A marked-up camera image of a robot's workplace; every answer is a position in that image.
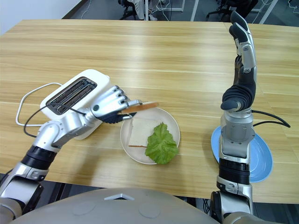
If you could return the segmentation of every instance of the green lettuce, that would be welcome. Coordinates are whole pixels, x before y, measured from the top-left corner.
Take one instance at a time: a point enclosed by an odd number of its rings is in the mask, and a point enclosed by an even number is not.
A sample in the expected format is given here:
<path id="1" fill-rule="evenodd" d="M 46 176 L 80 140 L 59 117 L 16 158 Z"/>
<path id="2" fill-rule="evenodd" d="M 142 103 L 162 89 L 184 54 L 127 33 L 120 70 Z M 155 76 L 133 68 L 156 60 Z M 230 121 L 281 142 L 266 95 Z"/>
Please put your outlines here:
<path id="1" fill-rule="evenodd" d="M 161 123 L 154 128 L 154 133 L 148 137 L 145 155 L 158 164 L 166 164 L 178 153 L 176 142 L 167 130 L 167 125 Z"/>

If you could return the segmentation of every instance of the plate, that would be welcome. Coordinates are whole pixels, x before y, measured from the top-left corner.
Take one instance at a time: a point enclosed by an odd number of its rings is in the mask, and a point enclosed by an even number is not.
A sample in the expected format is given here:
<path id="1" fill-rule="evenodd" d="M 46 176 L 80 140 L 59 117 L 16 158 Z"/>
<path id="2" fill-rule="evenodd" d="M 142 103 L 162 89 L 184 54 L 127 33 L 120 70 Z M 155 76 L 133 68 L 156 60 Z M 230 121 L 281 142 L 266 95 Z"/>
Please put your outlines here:
<path id="1" fill-rule="evenodd" d="M 219 162 L 219 137 L 221 127 L 217 127 L 211 137 L 211 146 L 215 159 Z M 250 178 L 251 183 L 265 180 L 273 168 L 273 158 L 266 142 L 256 133 L 250 142 Z"/>
<path id="2" fill-rule="evenodd" d="M 145 155 L 145 147 L 129 147 L 128 142 L 130 140 L 130 135 L 132 131 L 132 121 L 134 118 L 141 118 L 147 120 L 160 120 L 167 124 L 167 130 L 172 134 L 173 140 L 176 142 L 177 147 L 179 144 L 180 133 L 179 127 L 176 120 L 165 110 L 160 108 L 150 108 L 144 111 L 139 111 L 131 120 L 125 120 L 121 126 L 121 145 L 125 152 L 130 156 L 133 160 L 148 164 L 154 165 L 156 164 L 150 157 Z"/>

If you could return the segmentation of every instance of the wooden table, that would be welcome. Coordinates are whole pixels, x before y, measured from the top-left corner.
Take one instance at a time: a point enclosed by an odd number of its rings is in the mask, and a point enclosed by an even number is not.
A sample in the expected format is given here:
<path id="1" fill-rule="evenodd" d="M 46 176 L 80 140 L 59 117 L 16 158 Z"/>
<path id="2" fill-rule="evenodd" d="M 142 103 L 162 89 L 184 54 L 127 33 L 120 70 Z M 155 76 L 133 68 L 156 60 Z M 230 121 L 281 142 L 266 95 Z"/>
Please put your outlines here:
<path id="1" fill-rule="evenodd" d="M 158 101 L 181 131 L 179 155 L 168 165 L 143 165 L 120 143 L 121 123 L 71 140 L 50 167 L 49 181 L 105 188 L 142 187 L 209 198 L 218 164 L 210 137 L 220 124 L 221 97 L 233 82 L 235 44 L 221 22 L 22 21 L 0 38 L 0 172 L 14 167 L 33 139 L 14 118 L 21 97 L 49 82 L 65 83 L 92 68 L 109 75 L 131 99 Z M 291 124 L 256 127 L 271 148 L 268 179 L 253 184 L 255 202 L 299 203 L 299 28 L 250 25 L 258 61 L 253 108 Z M 21 121 L 56 86 L 25 102 Z M 255 122 L 268 119 L 255 115 Z M 39 113 L 33 123 L 47 119 Z M 37 128 L 28 129 L 36 133 Z"/>

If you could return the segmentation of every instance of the floor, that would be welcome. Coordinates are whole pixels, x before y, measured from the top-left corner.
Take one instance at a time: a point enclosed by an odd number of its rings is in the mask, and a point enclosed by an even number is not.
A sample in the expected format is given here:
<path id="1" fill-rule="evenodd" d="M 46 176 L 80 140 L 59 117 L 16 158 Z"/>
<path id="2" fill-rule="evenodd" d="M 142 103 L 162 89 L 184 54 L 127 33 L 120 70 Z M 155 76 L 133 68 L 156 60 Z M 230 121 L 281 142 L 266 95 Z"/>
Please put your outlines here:
<path id="1" fill-rule="evenodd" d="M 171 6 L 181 7 L 182 5 L 182 0 L 166 0 L 167 3 L 168 1 L 168 8 Z M 256 9 L 261 8 L 263 6 L 263 2 L 266 3 L 266 5 L 263 7 L 260 13 L 250 13 L 246 17 L 246 21 L 248 23 L 252 23 L 253 21 L 254 23 L 259 23 L 270 6 L 269 3 L 271 3 L 271 1 L 272 0 L 259 0 L 259 3 L 255 6 Z M 162 12 L 156 12 L 154 13 L 154 16 L 158 18 L 159 21 L 165 21 L 167 19 L 170 21 L 189 21 L 191 18 L 194 2 L 195 0 L 185 0 L 184 12 L 165 12 L 165 16 L 162 14 Z M 265 24 L 299 27 L 299 0 L 292 0 L 290 5 L 291 7 L 297 8 L 290 8 L 287 0 L 278 0 L 268 19 L 265 21 Z M 194 21 L 206 21 L 206 14 L 208 12 L 215 11 L 218 6 L 219 5 L 217 4 L 216 0 L 200 0 Z M 81 19 L 82 17 L 82 19 L 91 20 L 118 20 L 121 18 L 123 10 L 124 8 L 118 4 L 117 0 L 88 0 L 71 17 L 71 19 Z M 210 16 L 209 21 L 219 21 L 220 18 L 221 16 L 214 14 Z"/>

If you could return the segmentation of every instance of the cable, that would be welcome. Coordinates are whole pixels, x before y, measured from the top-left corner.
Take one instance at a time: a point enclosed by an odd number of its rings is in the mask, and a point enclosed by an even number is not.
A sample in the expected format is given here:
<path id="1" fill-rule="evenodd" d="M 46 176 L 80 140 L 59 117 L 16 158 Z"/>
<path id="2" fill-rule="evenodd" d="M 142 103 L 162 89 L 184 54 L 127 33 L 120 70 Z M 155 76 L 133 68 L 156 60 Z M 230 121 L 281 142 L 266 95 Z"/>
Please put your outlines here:
<path id="1" fill-rule="evenodd" d="M 258 18 L 258 15 L 261 13 L 261 11 L 262 11 L 262 9 L 264 8 L 264 6 L 267 6 L 267 5 L 269 5 L 269 4 L 272 3 L 272 2 L 270 2 L 270 3 L 267 3 L 267 4 L 266 4 L 263 0 L 262 0 L 262 2 L 263 2 L 263 6 L 261 7 L 260 11 L 258 12 L 258 14 L 256 15 L 256 17 L 254 18 L 254 20 L 252 21 L 252 23 L 254 23 L 255 20 Z"/>
<path id="2" fill-rule="evenodd" d="M 152 12 L 151 10 L 149 10 L 150 13 L 153 14 L 153 13 L 155 13 L 155 12 L 157 12 L 157 11 L 160 11 L 160 12 L 162 11 L 162 14 L 164 15 L 164 17 L 167 19 L 167 21 L 169 21 L 168 18 L 167 18 L 167 16 L 164 14 L 164 10 L 169 6 L 169 4 L 170 4 L 170 0 L 168 0 L 168 3 L 167 3 L 167 5 L 165 6 L 165 8 L 162 7 L 162 3 L 161 3 L 161 1 L 159 1 L 158 4 L 159 4 L 159 3 L 160 3 L 161 8 L 159 8 L 159 7 L 156 5 L 156 10 L 153 11 L 153 12 Z"/>
<path id="3" fill-rule="evenodd" d="M 171 16 L 172 16 L 172 0 L 171 0 L 171 10 L 170 10 L 170 19 L 169 19 L 169 21 L 171 21 Z"/>
<path id="4" fill-rule="evenodd" d="M 267 4 L 263 0 L 262 0 L 262 2 L 265 6 L 267 6 L 267 5 L 271 4 L 273 1 L 271 1 L 270 3 L 267 3 Z"/>
<path id="5" fill-rule="evenodd" d="M 4 181 L 4 180 L 6 179 L 6 177 L 8 176 L 8 174 L 9 174 L 11 171 L 13 171 L 13 169 L 7 171 L 7 172 L 4 174 L 4 176 L 1 178 L 1 180 L 0 180 L 0 186 L 1 186 L 2 181 Z"/>
<path id="6" fill-rule="evenodd" d="M 86 115 L 85 113 L 80 112 L 80 111 L 77 111 L 77 110 L 75 110 L 75 109 L 73 109 L 73 108 L 71 108 L 71 107 L 69 107 L 69 106 L 65 106 L 65 105 L 63 105 L 63 104 L 59 104 L 59 103 L 50 103 L 50 104 L 48 104 L 48 105 L 46 105 L 46 106 L 43 106 L 43 107 L 40 108 L 39 110 L 37 110 L 34 114 L 32 114 L 32 115 L 30 116 L 30 118 L 28 118 L 28 120 L 26 121 L 26 123 L 25 123 L 25 125 L 24 125 L 24 133 L 25 133 L 26 135 L 28 135 L 28 136 L 30 136 L 30 137 L 33 137 L 33 138 L 36 138 L 36 135 L 29 134 L 29 133 L 26 131 L 26 126 L 27 126 L 28 122 L 29 122 L 29 121 L 30 121 L 30 120 L 31 120 L 31 119 L 32 119 L 38 112 L 40 112 L 42 109 L 46 108 L 47 106 L 51 106 L 51 105 L 59 105 L 59 106 L 65 107 L 65 108 L 67 108 L 67 109 L 69 109 L 69 110 L 72 110 L 72 111 L 74 111 L 74 112 L 76 112 L 76 113 L 82 114 L 83 116 Z"/>
<path id="7" fill-rule="evenodd" d="M 203 200 L 203 210 L 204 210 L 204 213 L 206 213 L 206 214 L 208 214 L 209 213 L 209 211 L 210 211 L 210 206 L 209 206 L 209 204 L 208 204 L 208 201 L 209 201 L 209 199 L 202 199 Z"/>
<path id="8" fill-rule="evenodd" d="M 291 0 L 288 0 L 289 7 L 294 9 L 294 10 L 293 10 L 293 13 L 299 13 L 299 12 L 295 12 L 295 10 L 296 10 L 298 7 L 297 7 L 297 6 L 295 6 L 295 7 L 291 6 L 290 2 L 291 2 Z"/>
<path id="9" fill-rule="evenodd" d="M 26 94 L 23 96 L 23 98 L 22 98 L 21 101 L 20 101 L 20 105 L 19 105 L 19 108 L 18 108 L 18 111 L 17 111 L 17 115 L 15 116 L 15 122 L 17 123 L 17 125 L 25 126 L 25 124 L 22 124 L 22 123 L 19 122 L 19 115 L 20 115 L 21 108 L 22 108 L 22 106 L 23 106 L 23 102 L 25 101 L 25 99 L 26 99 L 31 93 L 33 93 L 33 92 L 35 92 L 35 91 L 37 91 L 37 90 L 40 90 L 41 88 L 44 88 L 44 87 L 46 87 L 46 86 L 48 86 L 48 85 L 53 85 L 53 84 L 62 86 L 62 84 L 60 84 L 60 83 L 48 83 L 48 84 L 46 84 L 46 85 L 42 85 L 42 86 L 40 86 L 40 87 L 38 87 L 38 88 L 36 88 L 36 89 L 34 89 L 34 90 L 32 90 L 32 91 L 26 93 Z M 35 127 L 36 127 L 36 126 L 42 126 L 42 124 L 37 124 L 37 125 L 27 125 L 27 126 L 32 126 L 32 127 L 35 126 Z"/>
<path id="10" fill-rule="evenodd" d="M 91 2 L 92 2 L 92 0 L 89 0 L 88 7 L 87 7 L 86 11 L 83 12 L 83 14 L 82 14 L 82 16 L 81 16 L 81 19 L 83 18 L 84 14 L 87 13 L 87 11 L 89 10 L 89 7 L 90 7 Z"/>
<path id="11" fill-rule="evenodd" d="M 167 19 L 167 21 L 169 21 L 168 20 L 168 18 L 167 18 L 167 16 L 164 14 L 164 9 L 165 8 L 162 8 L 162 14 L 164 15 L 164 17 Z"/>
<path id="12" fill-rule="evenodd" d="M 273 115 L 271 113 L 267 113 L 267 112 L 263 112 L 263 111 L 255 111 L 255 110 L 251 110 L 252 113 L 260 113 L 260 114 L 264 114 L 264 115 L 267 115 L 267 116 L 270 116 L 270 117 L 273 117 L 281 122 L 278 122 L 278 121 L 273 121 L 273 120 L 268 120 L 268 121 L 262 121 L 262 122 L 259 122 L 259 123 L 256 123 L 253 125 L 254 126 L 257 126 L 257 125 L 261 125 L 261 124 L 265 124 L 265 123 L 274 123 L 274 124 L 279 124 L 279 125 L 283 125 L 285 127 L 291 127 L 285 120 L 283 120 L 282 118 L 276 116 L 276 115 Z"/>

